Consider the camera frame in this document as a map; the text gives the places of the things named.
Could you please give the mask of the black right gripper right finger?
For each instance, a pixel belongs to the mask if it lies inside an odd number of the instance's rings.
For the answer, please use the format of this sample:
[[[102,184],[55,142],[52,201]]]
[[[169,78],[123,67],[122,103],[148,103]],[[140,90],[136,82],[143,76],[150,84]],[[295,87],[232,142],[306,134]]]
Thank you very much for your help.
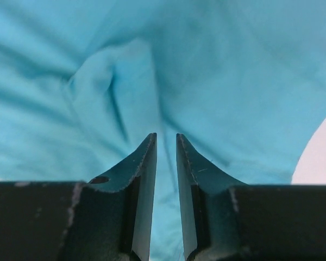
[[[326,185],[248,185],[176,137],[186,260],[326,260]]]

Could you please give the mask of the teal t-shirt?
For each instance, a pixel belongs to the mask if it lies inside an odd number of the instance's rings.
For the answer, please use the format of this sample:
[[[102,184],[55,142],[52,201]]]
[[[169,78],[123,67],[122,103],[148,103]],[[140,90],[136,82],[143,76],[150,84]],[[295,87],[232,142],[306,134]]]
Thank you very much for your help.
[[[0,1],[0,179],[88,180],[158,135],[151,260],[181,260],[175,135],[290,183],[326,118],[326,1]]]

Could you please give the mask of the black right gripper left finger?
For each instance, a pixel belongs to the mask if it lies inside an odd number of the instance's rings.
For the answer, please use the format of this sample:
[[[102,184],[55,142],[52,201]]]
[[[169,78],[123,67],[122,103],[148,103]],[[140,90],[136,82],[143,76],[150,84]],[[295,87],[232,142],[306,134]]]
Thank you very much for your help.
[[[0,182],[0,260],[149,260],[157,135],[90,182]]]

